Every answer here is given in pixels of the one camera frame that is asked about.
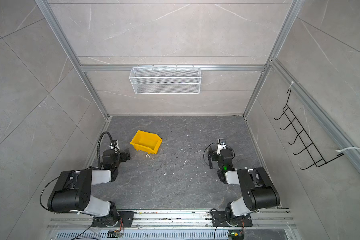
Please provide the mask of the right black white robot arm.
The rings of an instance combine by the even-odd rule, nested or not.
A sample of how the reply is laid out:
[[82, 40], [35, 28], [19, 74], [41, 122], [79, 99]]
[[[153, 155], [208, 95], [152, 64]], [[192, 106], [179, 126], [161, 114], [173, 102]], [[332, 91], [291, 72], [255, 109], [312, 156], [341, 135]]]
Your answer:
[[263, 167], [253, 169], [235, 169], [233, 166], [234, 151], [224, 145], [217, 148], [208, 147], [208, 166], [218, 164], [216, 169], [220, 181], [226, 185], [240, 187], [242, 196], [227, 204], [225, 219], [236, 225], [238, 220], [249, 216], [257, 210], [280, 205], [281, 199], [276, 187]]

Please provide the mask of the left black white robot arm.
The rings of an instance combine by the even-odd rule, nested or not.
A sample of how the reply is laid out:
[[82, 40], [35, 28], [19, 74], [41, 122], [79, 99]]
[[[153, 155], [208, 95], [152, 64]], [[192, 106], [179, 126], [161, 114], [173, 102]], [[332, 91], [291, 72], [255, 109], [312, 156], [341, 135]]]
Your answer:
[[92, 196], [92, 186], [114, 182], [119, 174], [120, 163], [131, 159], [130, 151], [109, 149], [103, 152], [103, 169], [64, 171], [47, 202], [47, 210], [53, 213], [81, 213], [94, 217], [95, 223], [107, 227], [121, 221], [113, 202]]

